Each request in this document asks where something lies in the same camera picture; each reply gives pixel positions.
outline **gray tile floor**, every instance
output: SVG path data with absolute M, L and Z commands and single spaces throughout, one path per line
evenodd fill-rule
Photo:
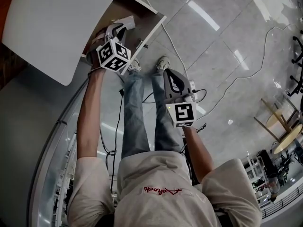
M 290 114 L 289 105 L 282 95 L 294 88 L 289 80 L 296 75 L 298 67 L 290 61 L 294 57 L 292 36 L 300 36 L 303 26 L 298 9 L 298 0 L 150 0 L 156 10 L 168 18 L 165 26 L 182 60 L 186 64 L 190 79 L 197 89 L 205 88 L 207 96 L 198 104 L 198 117 L 195 127 L 207 123 L 199 133 L 210 151 L 215 165 L 232 159 L 243 159 L 247 154 L 269 149 L 274 139 L 253 119 L 263 122 L 270 116 L 261 104 L 261 98 L 270 103 L 277 102 Z M 169 39 L 162 29 L 148 43 L 139 56 L 142 73 L 146 77 L 145 93 L 152 92 L 148 76 L 154 70 L 157 59 L 167 55 L 173 69 L 184 73 Z M 116 74 L 107 72 L 102 91 L 102 132 L 108 148 L 115 144 L 115 128 L 120 106 L 119 89 L 122 82 Z M 222 98 L 214 110 L 213 107 Z M 291 100 L 299 108 L 300 95 Z M 151 149 L 154 145 L 156 110 L 154 104 L 143 105 L 144 123 Z M 272 129 L 278 135 L 282 129 L 275 125 Z M 117 134 L 116 170 L 121 160 L 123 135 L 123 112 Z M 104 150 L 100 144 L 101 157 Z

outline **white t-shirt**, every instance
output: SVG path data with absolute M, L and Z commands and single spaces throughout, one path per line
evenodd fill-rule
M 214 209 L 227 212 L 234 226 L 260 226 L 261 211 L 238 159 L 210 172 L 200 192 L 191 185 L 186 160 L 177 152 L 126 157 L 118 170 L 116 210 L 108 179 L 100 158 L 77 161 L 70 226 L 94 227 L 102 216 L 115 212 L 115 227 L 219 227 Z

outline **blue jeans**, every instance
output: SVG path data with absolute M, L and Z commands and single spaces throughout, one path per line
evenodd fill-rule
M 155 150 L 180 152 L 183 140 L 178 129 L 174 128 L 165 110 L 163 71 L 151 77 L 153 94 L 157 107 L 155 129 Z M 130 71 L 124 85 L 124 135 L 122 158 L 150 151 L 143 122 L 142 101 L 144 82 L 138 71 Z

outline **white sneaker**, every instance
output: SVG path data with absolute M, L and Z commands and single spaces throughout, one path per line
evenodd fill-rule
M 141 66 L 140 66 L 140 63 L 139 63 L 137 57 L 134 58 L 133 62 L 129 65 L 129 67 L 127 69 L 129 71 L 131 71 L 131 70 L 141 71 Z
M 158 70 L 169 69 L 170 68 L 169 58 L 167 56 L 162 56 L 160 59 L 158 59 L 156 67 L 157 67 Z

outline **metal railing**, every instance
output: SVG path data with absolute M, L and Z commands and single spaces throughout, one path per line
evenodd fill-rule
M 303 193 L 303 184 L 301 184 L 299 187 L 297 187 L 293 192 L 291 192 L 289 195 L 287 195 L 285 198 L 281 199 L 279 202 L 275 203 L 271 207 L 267 209 L 263 209 L 261 211 L 262 218 L 266 218 L 282 208 L 286 207 L 288 204 L 290 204 L 292 201 L 294 201 L 296 198 L 298 198 Z

